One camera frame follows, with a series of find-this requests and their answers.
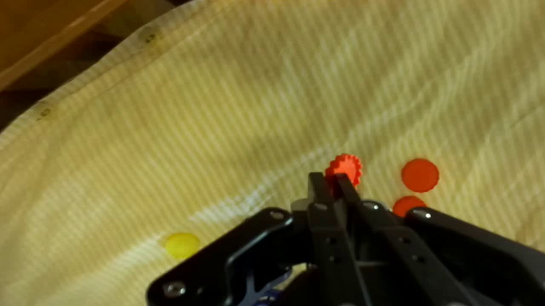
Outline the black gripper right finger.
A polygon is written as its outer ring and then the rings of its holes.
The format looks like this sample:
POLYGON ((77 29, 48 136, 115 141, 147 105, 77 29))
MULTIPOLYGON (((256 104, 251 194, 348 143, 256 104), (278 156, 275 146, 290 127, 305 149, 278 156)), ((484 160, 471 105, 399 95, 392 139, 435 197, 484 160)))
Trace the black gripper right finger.
POLYGON ((425 240, 386 206, 363 200, 346 175, 336 197, 348 206, 357 262, 372 306, 472 306, 472 297, 425 240))

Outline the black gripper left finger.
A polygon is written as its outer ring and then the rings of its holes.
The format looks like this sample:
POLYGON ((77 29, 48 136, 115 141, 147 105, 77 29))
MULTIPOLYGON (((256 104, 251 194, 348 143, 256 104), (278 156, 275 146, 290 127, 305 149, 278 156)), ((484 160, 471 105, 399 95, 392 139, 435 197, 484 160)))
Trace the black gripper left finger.
POLYGON ((307 207, 324 306, 367 306, 367 287, 348 234, 348 207, 328 178, 309 175, 307 207))

